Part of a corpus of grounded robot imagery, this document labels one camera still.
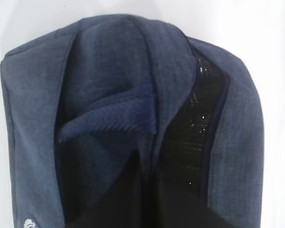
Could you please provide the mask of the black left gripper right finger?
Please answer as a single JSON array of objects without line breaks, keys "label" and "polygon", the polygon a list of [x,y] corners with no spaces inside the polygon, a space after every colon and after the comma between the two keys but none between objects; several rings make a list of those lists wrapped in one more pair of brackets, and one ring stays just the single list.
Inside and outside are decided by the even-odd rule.
[{"label": "black left gripper right finger", "polygon": [[160,180],[157,184],[160,228],[232,228],[192,192]]}]

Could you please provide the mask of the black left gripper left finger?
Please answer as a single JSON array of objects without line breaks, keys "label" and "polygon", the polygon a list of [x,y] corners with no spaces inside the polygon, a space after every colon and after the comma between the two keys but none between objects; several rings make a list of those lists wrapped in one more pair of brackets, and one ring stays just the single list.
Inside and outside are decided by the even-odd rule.
[{"label": "black left gripper left finger", "polygon": [[154,228],[153,137],[98,133],[61,144],[61,197],[67,228]]}]

